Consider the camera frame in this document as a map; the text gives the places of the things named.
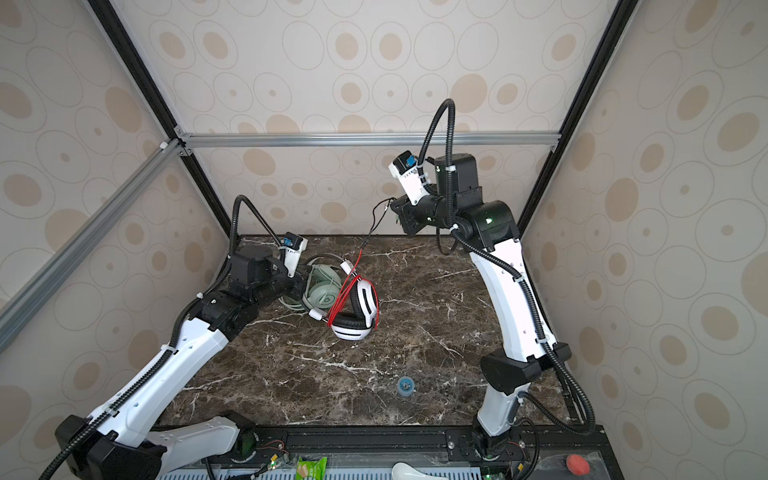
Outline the mint green headphones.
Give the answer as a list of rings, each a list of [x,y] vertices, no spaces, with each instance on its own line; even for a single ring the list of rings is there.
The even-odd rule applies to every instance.
[[[306,282],[300,296],[283,296],[280,303],[294,312],[308,313],[312,309],[327,312],[341,290],[341,268],[324,263],[300,265],[299,272]]]

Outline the white black red headphones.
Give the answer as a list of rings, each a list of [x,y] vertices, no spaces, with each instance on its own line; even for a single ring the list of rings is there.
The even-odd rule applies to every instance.
[[[352,262],[339,258],[338,267],[345,279],[336,302],[327,312],[310,310],[309,316],[324,322],[342,340],[360,341],[378,327],[378,295],[373,283],[363,278]]]

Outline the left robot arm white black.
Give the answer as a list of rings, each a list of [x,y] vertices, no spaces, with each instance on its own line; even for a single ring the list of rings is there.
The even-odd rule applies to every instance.
[[[234,447],[242,428],[226,416],[174,430],[153,427],[209,360],[299,282],[288,258],[289,239],[275,241],[279,255],[263,245],[241,245],[241,206],[260,214],[248,197],[235,198],[221,274],[181,311],[169,341],[130,382],[88,416],[71,415],[57,427],[61,450],[42,478],[66,466],[80,479],[156,479]]]

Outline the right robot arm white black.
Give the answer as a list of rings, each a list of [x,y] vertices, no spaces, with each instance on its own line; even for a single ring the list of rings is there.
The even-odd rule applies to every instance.
[[[452,99],[438,107],[420,152],[405,152],[390,165],[405,194],[392,210],[405,234],[427,226],[446,231],[469,253],[479,271],[497,319],[503,346],[481,360],[488,384],[473,422],[473,443],[483,457],[495,457],[525,424],[517,415],[530,403],[553,424],[581,436],[596,429],[594,408],[566,366],[568,344],[556,339],[543,319],[523,259],[521,234],[508,205],[486,202],[475,158],[453,151],[456,107]],[[573,426],[557,417],[529,391],[544,371],[553,370],[578,404],[583,421]]]

